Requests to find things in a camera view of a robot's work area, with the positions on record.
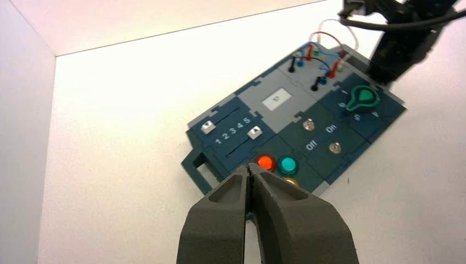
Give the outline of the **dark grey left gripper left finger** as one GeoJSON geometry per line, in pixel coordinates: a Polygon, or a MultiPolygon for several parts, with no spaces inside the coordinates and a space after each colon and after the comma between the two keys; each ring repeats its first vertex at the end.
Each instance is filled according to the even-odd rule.
{"type": "Polygon", "coordinates": [[[239,166],[189,210],[177,263],[243,263],[250,171],[239,166]]]}

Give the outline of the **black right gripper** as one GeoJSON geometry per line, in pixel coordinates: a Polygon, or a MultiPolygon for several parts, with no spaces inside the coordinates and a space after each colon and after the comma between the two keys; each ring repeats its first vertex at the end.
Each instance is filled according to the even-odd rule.
{"type": "Polygon", "coordinates": [[[459,19],[455,1],[343,1],[344,26],[385,32],[372,55],[367,74],[379,84],[397,80],[423,61],[439,37],[438,28],[459,19]],[[386,24],[351,20],[352,15],[381,14],[386,24]]]}

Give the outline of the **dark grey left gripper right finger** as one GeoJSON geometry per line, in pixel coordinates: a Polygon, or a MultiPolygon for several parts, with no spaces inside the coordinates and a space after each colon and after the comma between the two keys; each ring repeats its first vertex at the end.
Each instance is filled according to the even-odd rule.
{"type": "Polygon", "coordinates": [[[262,263],[358,263],[352,233],[329,202],[252,163],[251,212],[262,263]]]}

